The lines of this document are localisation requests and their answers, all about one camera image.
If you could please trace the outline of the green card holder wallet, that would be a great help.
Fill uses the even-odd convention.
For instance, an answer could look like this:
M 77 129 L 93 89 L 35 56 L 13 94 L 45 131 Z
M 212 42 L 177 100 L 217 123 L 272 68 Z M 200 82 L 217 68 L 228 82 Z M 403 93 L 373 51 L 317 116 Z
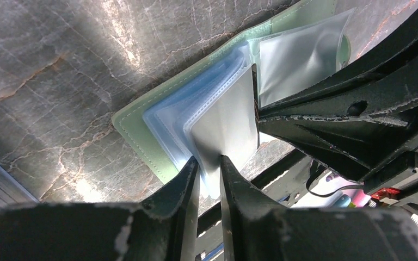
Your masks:
M 119 110 L 114 127 L 163 182 L 187 160 L 200 166 L 202 195 L 220 196 L 219 156 L 237 169 L 259 146 L 257 108 L 296 94 L 342 68 L 353 10 L 300 1 L 246 29 L 207 57 Z

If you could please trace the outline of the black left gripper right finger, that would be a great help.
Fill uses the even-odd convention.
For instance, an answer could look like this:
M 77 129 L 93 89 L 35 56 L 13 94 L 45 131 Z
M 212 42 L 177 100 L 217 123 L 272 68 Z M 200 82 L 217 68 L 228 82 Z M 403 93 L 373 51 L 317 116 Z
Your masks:
M 418 260 L 418 227 L 391 208 L 287 208 L 284 260 Z

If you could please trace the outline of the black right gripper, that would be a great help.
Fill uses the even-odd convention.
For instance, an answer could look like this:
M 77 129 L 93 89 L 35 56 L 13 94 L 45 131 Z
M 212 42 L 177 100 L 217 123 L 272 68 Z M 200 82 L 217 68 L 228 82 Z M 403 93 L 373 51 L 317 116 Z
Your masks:
M 418 149 L 398 157 L 418 134 L 418 107 L 274 106 L 260 110 L 260 128 L 350 181 L 363 181 L 393 160 L 364 182 L 364 193 L 418 215 Z

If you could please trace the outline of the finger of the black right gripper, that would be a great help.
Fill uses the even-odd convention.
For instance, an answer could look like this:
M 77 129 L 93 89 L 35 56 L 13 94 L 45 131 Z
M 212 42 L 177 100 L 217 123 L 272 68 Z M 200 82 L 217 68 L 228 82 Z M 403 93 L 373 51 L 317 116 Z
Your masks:
M 380 80 L 418 57 L 418 9 L 389 36 L 344 69 L 292 96 L 260 109 L 260 117 L 327 94 Z

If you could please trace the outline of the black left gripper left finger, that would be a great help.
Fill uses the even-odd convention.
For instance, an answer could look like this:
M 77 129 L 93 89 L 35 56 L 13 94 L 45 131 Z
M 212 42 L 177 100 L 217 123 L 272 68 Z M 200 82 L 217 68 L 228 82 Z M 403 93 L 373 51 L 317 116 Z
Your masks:
M 141 202 L 27 203 L 0 210 L 0 260 L 194 260 L 199 164 Z

